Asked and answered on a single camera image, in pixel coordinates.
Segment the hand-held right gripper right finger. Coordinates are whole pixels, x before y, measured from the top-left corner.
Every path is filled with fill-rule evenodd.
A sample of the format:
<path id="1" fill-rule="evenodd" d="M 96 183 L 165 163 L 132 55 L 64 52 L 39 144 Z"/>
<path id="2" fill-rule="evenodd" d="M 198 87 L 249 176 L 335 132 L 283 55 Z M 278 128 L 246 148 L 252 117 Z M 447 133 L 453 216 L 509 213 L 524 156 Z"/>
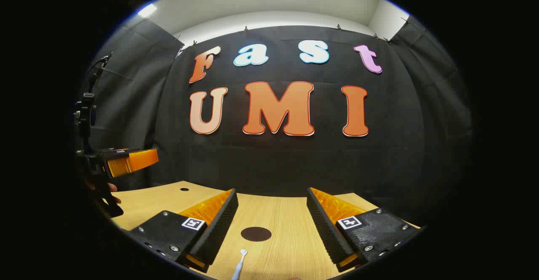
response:
<path id="1" fill-rule="evenodd" d="M 360 208 L 312 187 L 307 208 L 339 272 L 377 261 L 422 233 L 387 209 Z"/>

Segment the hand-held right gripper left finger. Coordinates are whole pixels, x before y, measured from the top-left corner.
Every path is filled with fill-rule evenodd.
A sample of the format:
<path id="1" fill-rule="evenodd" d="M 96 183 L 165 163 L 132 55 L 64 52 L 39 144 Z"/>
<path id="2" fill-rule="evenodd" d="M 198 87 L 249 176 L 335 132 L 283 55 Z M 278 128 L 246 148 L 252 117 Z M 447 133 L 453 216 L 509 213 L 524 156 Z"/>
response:
<path id="1" fill-rule="evenodd" d="M 161 211 L 129 234 L 147 248 L 177 264 L 207 272 L 234 219 L 239 202 L 235 189 L 174 213 Z"/>

